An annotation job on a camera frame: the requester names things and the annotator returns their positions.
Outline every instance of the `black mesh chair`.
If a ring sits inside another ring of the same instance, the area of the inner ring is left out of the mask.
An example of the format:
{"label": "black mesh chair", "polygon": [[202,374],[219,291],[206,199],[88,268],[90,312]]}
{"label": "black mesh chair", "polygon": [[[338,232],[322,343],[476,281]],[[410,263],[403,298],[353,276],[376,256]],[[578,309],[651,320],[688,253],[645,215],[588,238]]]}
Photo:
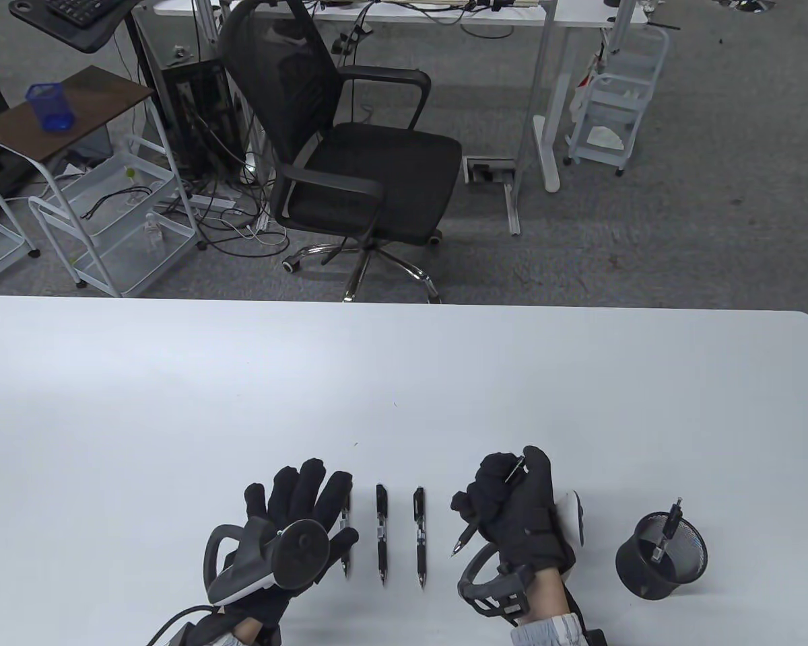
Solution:
{"label": "black mesh chair", "polygon": [[[428,274],[386,250],[389,242],[425,246],[442,239],[437,225],[459,175],[459,142],[414,130],[431,89],[428,75],[336,68],[302,0],[242,0],[222,28],[220,54],[272,144],[275,220],[288,229],[342,237],[340,244],[300,249],[284,260],[284,269],[297,271],[307,256],[321,255],[326,264],[339,253],[358,253],[343,295],[352,301],[377,255],[422,282],[429,302],[439,302]],[[422,98],[409,127],[334,124],[342,86],[353,79],[419,87]],[[316,148],[299,167],[297,156],[309,142]]]}

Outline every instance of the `white sleeve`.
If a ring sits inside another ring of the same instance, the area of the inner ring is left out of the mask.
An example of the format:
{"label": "white sleeve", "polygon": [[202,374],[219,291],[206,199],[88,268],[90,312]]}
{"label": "white sleeve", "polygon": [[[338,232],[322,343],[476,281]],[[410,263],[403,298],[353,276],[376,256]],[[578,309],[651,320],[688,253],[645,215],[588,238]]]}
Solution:
{"label": "white sleeve", "polygon": [[246,646],[246,644],[240,642],[233,634],[225,633],[214,642],[210,642],[209,646]]}
{"label": "white sleeve", "polygon": [[577,615],[552,616],[512,630],[512,646],[586,646]]}

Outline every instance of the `chair armrest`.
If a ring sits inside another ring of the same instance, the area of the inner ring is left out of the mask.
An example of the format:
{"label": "chair armrest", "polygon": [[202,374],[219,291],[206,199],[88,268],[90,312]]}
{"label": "chair armrest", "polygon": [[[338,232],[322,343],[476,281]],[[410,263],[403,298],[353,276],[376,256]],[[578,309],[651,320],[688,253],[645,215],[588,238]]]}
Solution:
{"label": "chair armrest", "polygon": [[273,215],[276,219],[278,219],[284,209],[284,202],[290,190],[290,182],[312,184],[332,188],[333,190],[340,190],[345,193],[360,194],[361,196],[370,197],[374,200],[374,213],[371,215],[371,220],[363,231],[363,237],[370,237],[371,234],[373,234],[374,226],[377,224],[377,216],[379,216],[380,213],[380,204],[383,204],[383,200],[386,199],[386,190],[380,182],[373,179],[336,175],[335,173],[321,172],[320,170],[296,168],[296,166],[291,166],[290,164],[277,164],[275,166],[275,172],[277,172],[278,176],[287,180],[285,182],[275,181],[275,185],[272,188],[273,194],[271,202],[275,204]]}
{"label": "chair armrest", "polygon": [[302,184],[314,184],[326,188],[335,188],[347,193],[358,193],[363,196],[373,197],[379,204],[386,196],[386,191],[380,182],[373,179],[351,178],[346,175],[336,175],[335,173],[321,172],[320,170],[309,170],[306,168],[296,168],[290,164],[279,164],[277,172],[284,178]]}
{"label": "chair armrest", "polygon": [[407,126],[408,130],[416,127],[416,121],[422,115],[422,108],[428,102],[431,93],[431,77],[422,70],[400,70],[394,67],[370,67],[369,65],[345,65],[339,68],[339,74],[345,81],[380,81],[383,83],[401,83],[415,85],[422,90],[422,97],[416,107],[416,113]]}

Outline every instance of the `white desk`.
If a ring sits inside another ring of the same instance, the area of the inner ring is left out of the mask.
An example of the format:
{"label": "white desk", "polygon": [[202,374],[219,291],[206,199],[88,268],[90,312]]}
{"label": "white desk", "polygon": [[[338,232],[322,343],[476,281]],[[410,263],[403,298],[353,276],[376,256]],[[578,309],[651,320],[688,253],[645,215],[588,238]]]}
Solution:
{"label": "white desk", "polygon": [[[354,474],[353,572],[294,601],[299,646],[506,646],[455,582],[452,493],[537,443],[585,507],[570,588],[613,644],[808,644],[808,317],[0,297],[0,643],[142,646],[204,601],[210,530],[248,482]],[[386,589],[374,484],[391,496]],[[412,494],[428,494],[428,586]],[[684,498],[709,569],[659,602],[616,548]]]}
{"label": "white desk", "polygon": [[[319,20],[353,22],[364,3],[349,7],[329,7],[318,10],[314,17]],[[187,16],[192,15],[192,0],[161,0],[154,7],[158,15]],[[580,31],[586,28],[610,28],[613,24],[607,19],[616,16],[617,10],[604,4],[603,0],[559,0],[554,25],[563,30],[563,55],[559,61],[555,77],[551,81],[551,99],[549,99],[545,116],[533,117],[533,133],[539,157],[545,190],[556,193],[560,188],[557,159],[553,145],[557,139],[560,118],[563,116],[568,87],[570,87],[574,63],[580,48]],[[443,20],[443,13],[436,15]],[[431,20],[422,13],[401,7],[394,3],[374,4],[367,16],[368,22],[394,22],[395,24],[431,24]],[[545,21],[545,12],[541,7],[520,9],[510,7],[500,11],[481,11],[475,15],[466,15],[462,22],[471,25],[497,25],[506,27],[541,27]],[[646,24],[644,10],[635,8],[632,25]]]}
{"label": "white desk", "polygon": [[[437,9],[436,4],[413,3],[426,9]],[[358,2],[347,7],[318,7],[314,18],[318,20],[337,20],[353,22],[365,3]],[[192,0],[159,0],[154,7],[157,15],[187,16],[192,15]],[[561,0],[557,6],[555,21],[562,27],[610,27],[607,18],[616,15],[616,9],[606,6],[602,0]],[[441,21],[452,21],[457,13],[435,13],[434,17]],[[431,19],[400,4],[380,2],[369,9],[367,22],[396,22],[396,24],[431,24]],[[474,15],[465,15],[461,22],[469,25],[504,25],[515,27],[540,27],[545,21],[545,12],[541,7],[506,7],[500,11],[480,11]]]}

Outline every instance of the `wooden tabletop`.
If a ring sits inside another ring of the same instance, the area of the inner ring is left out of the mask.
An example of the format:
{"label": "wooden tabletop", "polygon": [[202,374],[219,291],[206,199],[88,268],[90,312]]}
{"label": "wooden tabletop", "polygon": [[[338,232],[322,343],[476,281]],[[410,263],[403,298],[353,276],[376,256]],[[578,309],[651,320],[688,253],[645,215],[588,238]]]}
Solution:
{"label": "wooden tabletop", "polygon": [[63,81],[63,91],[75,113],[71,129],[64,133],[44,132],[32,106],[23,102],[0,114],[0,145],[44,162],[152,95],[152,89],[95,65]]}

